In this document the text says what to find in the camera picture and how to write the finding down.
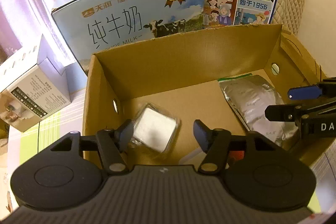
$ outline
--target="quilted cushion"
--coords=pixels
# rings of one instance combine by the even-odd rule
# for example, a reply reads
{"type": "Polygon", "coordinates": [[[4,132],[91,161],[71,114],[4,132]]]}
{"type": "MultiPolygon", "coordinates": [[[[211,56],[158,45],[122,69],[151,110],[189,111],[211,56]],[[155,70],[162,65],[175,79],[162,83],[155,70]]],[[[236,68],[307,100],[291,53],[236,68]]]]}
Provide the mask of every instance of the quilted cushion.
{"type": "Polygon", "coordinates": [[[283,24],[297,35],[305,0],[278,0],[273,14],[273,24],[283,24]]]}

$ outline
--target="white square object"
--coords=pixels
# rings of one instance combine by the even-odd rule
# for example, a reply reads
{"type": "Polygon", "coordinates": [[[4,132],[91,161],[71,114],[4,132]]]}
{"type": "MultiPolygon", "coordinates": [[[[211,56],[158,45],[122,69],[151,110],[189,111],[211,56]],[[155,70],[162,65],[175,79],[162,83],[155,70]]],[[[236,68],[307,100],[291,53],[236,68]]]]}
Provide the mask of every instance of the white square object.
{"type": "Polygon", "coordinates": [[[176,120],[146,107],[134,125],[133,136],[161,153],[166,149],[176,127],[176,120]]]}

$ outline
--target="silver foil bag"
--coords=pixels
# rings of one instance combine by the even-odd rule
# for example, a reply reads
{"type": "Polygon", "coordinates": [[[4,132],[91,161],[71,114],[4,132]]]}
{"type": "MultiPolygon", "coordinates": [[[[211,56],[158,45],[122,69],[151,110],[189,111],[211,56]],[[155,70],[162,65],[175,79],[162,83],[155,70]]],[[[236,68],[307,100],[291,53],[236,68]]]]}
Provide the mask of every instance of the silver foil bag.
{"type": "Polygon", "coordinates": [[[225,99],[247,130],[257,131],[281,146],[298,129],[293,122],[270,122],[265,117],[269,105],[283,104],[278,92],[260,75],[219,82],[225,99]]]}

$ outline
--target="handle hole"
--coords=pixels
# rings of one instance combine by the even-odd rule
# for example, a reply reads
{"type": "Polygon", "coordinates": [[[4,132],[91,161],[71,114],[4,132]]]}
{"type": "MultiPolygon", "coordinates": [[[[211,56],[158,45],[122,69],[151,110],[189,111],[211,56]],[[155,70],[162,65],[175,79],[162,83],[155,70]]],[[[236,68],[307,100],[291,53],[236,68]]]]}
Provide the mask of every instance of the handle hole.
{"type": "Polygon", "coordinates": [[[272,73],[277,76],[280,72],[280,68],[276,63],[272,64],[272,73]]]}
{"type": "Polygon", "coordinates": [[[118,109],[118,105],[117,105],[117,101],[116,99],[113,100],[113,107],[114,107],[114,110],[117,114],[119,114],[119,109],[118,109]]]}
{"type": "Polygon", "coordinates": [[[228,150],[227,165],[230,168],[245,157],[246,141],[231,141],[228,150]]]}
{"type": "Polygon", "coordinates": [[[70,151],[72,145],[72,138],[66,138],[61,141],[59,144],[55,145],[51,151],[70,151]]]}

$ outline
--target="white box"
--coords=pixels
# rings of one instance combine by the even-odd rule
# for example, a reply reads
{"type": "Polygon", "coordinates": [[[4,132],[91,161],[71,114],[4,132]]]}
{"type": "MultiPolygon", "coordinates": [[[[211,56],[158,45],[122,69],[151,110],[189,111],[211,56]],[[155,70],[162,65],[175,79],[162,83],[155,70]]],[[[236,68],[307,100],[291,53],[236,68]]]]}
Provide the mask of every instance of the white box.
{"type": "Polygon", "coordinates": [[[82,66],[95,52],[202,29],[204,0],[56,0],[52,17],[82,66]]]}
{"type": "Polygon", "coordinates": [[[70,104],[66,72],[45,37],[0,66],[0,118],[21,132],[70,104]]]}

